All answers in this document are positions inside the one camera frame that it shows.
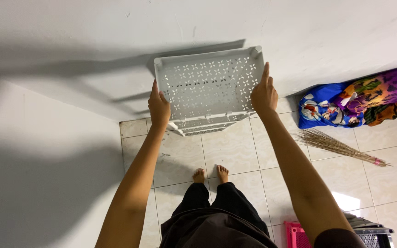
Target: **left hand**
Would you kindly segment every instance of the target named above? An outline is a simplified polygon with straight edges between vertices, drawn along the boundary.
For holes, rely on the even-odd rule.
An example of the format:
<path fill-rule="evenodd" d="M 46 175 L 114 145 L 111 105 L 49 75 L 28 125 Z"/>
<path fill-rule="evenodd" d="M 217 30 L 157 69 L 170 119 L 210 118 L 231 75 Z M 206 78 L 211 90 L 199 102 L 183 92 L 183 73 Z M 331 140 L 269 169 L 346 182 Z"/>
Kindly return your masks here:
<path fill-rule="evenodd" d="M 153 90 L 148 100 L 152 125 L 166 127 L 171 116 L 171 107 L 165 99 L 163 92 L 157 88 L 157 82 L 154 79 Z"/>

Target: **dark shirt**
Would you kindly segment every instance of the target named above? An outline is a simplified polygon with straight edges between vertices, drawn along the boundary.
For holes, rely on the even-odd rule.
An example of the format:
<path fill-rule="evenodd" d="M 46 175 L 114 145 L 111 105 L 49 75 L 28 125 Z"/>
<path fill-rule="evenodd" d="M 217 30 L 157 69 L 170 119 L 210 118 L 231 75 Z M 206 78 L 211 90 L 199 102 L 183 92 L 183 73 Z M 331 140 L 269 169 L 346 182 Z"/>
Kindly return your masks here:
<path fill-rule="evenodd" d="M 218 208 L 182 212 L 163 223 L 161 230 L 160 248 L 277 248 L 260 229 Z M 365 247 L 355 233 L 344 229 L 324 231 L 315 240 L 315 248 Z"/>

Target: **white wall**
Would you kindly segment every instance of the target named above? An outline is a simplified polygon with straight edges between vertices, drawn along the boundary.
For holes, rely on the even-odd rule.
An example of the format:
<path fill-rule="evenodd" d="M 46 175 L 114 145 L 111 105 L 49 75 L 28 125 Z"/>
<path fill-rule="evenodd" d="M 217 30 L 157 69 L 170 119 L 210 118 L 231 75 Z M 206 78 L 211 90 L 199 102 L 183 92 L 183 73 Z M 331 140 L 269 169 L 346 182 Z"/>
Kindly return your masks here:
<path fill-rule="evenodd" d="M 118 122 L 0 81 L 0 248 L 93 247 L 123 175 Z"/>
<path fill-rule="evenodd" d="M 0 0 L 0 75 L 116 121 L 148 116 L 112 100 L 150 90 L 151 54 L 240 39 L 286 96 L 396 68 L 397 1 Z"/>

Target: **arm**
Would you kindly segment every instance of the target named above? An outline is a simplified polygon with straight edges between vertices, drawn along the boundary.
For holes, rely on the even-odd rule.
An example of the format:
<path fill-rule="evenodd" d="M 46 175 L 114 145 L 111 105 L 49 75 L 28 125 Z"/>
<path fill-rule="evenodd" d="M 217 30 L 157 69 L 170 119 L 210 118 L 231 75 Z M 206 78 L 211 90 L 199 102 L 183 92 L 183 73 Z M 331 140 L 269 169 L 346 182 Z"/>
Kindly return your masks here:
<path fill-rule="evenodd" d="M 156 81 L 148 107 L 153 125 L 120 183 L 105 216 L 96 247 L 139 247 L 154 169 L 171 110 Z"/>
<path fill-rule="evenodd" d="M 278 94 L 273 87 L 272 77 L 269 77 L 269 63 L 266 63 L 261 82 L 252 91 L 251 99 L 272 142 L 296 216 L 311 244 L 328 229 L 353 231 L 323 179 L 275 112 Z"/>

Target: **plastic shelf rack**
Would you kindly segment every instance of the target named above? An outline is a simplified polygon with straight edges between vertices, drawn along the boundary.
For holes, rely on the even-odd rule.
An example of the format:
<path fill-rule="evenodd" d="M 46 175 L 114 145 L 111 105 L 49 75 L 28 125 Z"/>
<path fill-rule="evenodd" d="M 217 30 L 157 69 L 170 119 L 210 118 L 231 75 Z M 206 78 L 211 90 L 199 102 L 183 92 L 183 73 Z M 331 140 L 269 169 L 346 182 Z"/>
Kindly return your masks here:
<path fill-rule="evenodd" d="M 264 69 L 261 46 L 154 59 L 169 125 L 183 136 L 219 132 L 253 112 L 251 93 Z"/>

